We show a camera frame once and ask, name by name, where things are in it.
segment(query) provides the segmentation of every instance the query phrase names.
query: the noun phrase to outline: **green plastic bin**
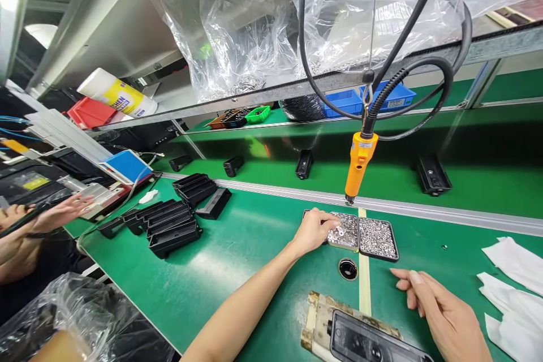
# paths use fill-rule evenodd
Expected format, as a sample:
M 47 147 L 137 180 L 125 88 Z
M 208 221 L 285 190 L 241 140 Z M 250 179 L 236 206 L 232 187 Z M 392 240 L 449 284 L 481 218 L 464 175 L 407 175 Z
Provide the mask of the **green plastic bin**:
M 245 119 L 247 119 L 249 124 L 262 123 L 268 118 L 271 112 L 272 110 L 269 106 L 257 107 L 247 116 L 245 116 Z

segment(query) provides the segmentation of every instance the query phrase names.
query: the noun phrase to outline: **white canister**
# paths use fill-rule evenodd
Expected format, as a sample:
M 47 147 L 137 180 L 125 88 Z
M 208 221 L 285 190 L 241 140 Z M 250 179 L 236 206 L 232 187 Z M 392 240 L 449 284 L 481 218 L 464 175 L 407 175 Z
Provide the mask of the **white canister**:
M 102 68 L 96 68 L 77 91 L 133 118 L 153 114 L 158 108 L 154 100 Z

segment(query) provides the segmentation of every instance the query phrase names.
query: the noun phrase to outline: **white cloth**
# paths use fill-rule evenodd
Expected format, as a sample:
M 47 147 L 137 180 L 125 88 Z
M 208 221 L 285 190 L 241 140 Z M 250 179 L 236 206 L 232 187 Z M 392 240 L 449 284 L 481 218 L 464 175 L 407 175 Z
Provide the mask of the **white cloth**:
M 543 259 L 518 245 L 513 238 L 498 240 L 482 251 L 506 276 L 543 295 Z
M 543 299 L 487 273 L 477 277 L 481 293 L 503 313 L 501 322 L 485 314 L 488 338 L 517 362 L 543 361 Z

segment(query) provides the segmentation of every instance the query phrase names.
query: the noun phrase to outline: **green panel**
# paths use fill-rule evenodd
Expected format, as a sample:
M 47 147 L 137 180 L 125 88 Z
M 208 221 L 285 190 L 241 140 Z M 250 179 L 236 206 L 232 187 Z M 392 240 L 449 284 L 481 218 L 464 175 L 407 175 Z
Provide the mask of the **green panel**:
M 468 94 L 468 91 L 472 83 L 473 83 L 473 79 L 453 82 L 451 93 L 449 94 L 449 97 L 445 101 L 444 106 L 456 106 L 456 105 L 461 104 L 466 98 L 466 95 Z M 437 88 L 437 85 L 412 88 L 411 90 L 417 93 L 417 96 L 413 99 L 413 103 L 421 100 L 424 96 L 426 96 L 427 94 L 429 94 L 436 88 Z M 441 93 L 437 94 L 432 99 L 424 102 L 422 105 L 417 107 L 417 109 L 433 109 L 437 101 L 439 100 L 440 96 L 441 96 Z
M 377 124 L 381 133 L 396 133 L 421 119 L 420 115 L 408 115 Z M 539 138 L 542 120 L 543 105 L 443 112 L 410 137 L 379 142 L 359 195 L 543 218 L 539 203 L 542 162 L 533 143 Z M 359 125 L 354 120 L 341 120 L 190 136 L 208 160 L 199 159 L 184 136 L 161 146 L 160 151 L 168 158 L 182 154 L 195 158 L 182 174 L 206 173 L 225 179 L 222 163 L 242 155 L 245 165 L 236 181 L 344 194 L 349 146 Z M 508 140 L 507 147 L 497 148 L 503 140 Z M 299 151 L 307 148 L 315 162 L 309 179 L 299 180 L 294 171 Z M 410 169 L 414 159 L 426 152 L 441 153 L 453 184 L 451 191 L 437 198 L 421 193 L 417 175 Z M 171 172 L 167 159 L 154 168 Z
M 543 97 L 543 68 L 498 75 L 486 91 L 482 102 Z
M 367 216 L 393 224 L 400 254 L 396 264 L 370 259 L 373 316 L 396 326 L 407 342 L 430 350 L 431 355 L 438 358 L 439 352 L 426 320 L 421 319 L 416 311 L 407 309 L 406 295 L 395 288 L 398 279 L 389 268 L 423 270 L 474 309 L 493 360 L 511 361 L 486 336 L 485 313 L 500 321 L 502 316 L 479 292 L 482 283 L 476 275 L 487 272 L 515 288 L 526 289 L 494 267 L 481 248 L 497 243 L 498 237 L 511 236 L 519 245 L 543 257 L 543 238 L 374 211 L 368 211 Z
M 161 200 L 175 198 L 170 184 L 166 179 L 157 183 Z M 232 190 L 219 220 L 198 218 L 202 237 L 167 260 L 148 249 L 144 235 L 134 236 L 126 228 L 113 240 L 95 232 L 83 247 L 183 352 L 221 303 L 292 239 L 304 209 L 312 207 L 312 202 Z M 355 208 L 333 205 L 319 208 L 357 213 Z M 352 252 L 328 245 L 304 256 L 289 272 L 239 360 L 314 360 L 300 346 L 310 290 L 358 306 L 358 281 L 348 282 L 338 273 L 343 257 L 357 259 Z

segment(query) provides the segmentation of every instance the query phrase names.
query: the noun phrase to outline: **red plastic bin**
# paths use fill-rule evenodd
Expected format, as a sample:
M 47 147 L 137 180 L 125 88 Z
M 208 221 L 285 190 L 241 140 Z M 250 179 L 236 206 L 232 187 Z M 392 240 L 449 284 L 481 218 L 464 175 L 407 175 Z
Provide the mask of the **red plastic bin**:
M 67 112 L 74 123 L 83 130 L 103 126 L 117 111 L 110 106 L 84 97 Z

